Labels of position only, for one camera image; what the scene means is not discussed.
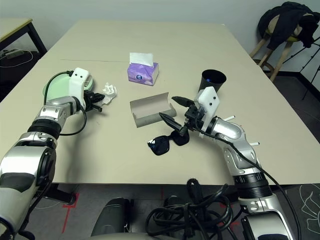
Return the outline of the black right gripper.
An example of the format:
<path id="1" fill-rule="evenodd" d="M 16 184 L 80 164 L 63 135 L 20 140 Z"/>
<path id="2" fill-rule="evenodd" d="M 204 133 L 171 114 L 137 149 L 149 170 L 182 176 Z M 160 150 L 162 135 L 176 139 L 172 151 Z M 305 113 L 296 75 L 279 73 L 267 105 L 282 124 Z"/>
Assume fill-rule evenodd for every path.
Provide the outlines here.
<path id="1" fill-rule="evenodd" d="M 165 113 L 159 112 L 159 116 L 162 120 L 173 130 L 175 130 L 179 135 L 186 135 L 187 128 L 191 131 L 201 131 L 201 128 L 204 124 L 202 121 L 203 116 L 205 115 L 205 111 L 202 107 L 197 108 L 194 101 L 182 96 L 173 96 L 171 98 L 177 104 L 188 107 L 185 112 L 185 122 L 184 126 L 175 121 L 175 119 Z"/>

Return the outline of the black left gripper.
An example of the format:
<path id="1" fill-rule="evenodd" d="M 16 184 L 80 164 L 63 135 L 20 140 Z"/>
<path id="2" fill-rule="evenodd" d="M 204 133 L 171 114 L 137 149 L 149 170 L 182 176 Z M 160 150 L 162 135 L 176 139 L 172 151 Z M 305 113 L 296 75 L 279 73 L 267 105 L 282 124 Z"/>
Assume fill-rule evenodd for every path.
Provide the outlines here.
<path id="1" fill-rule="evenodd" d="M 97 110 L 102 112 L 102 107 L 98 106 L 97 103 L 102 101 L 105 97 L 104 94 L 94 93 L 92 91 L 84 91 L 85 111 Z"/>

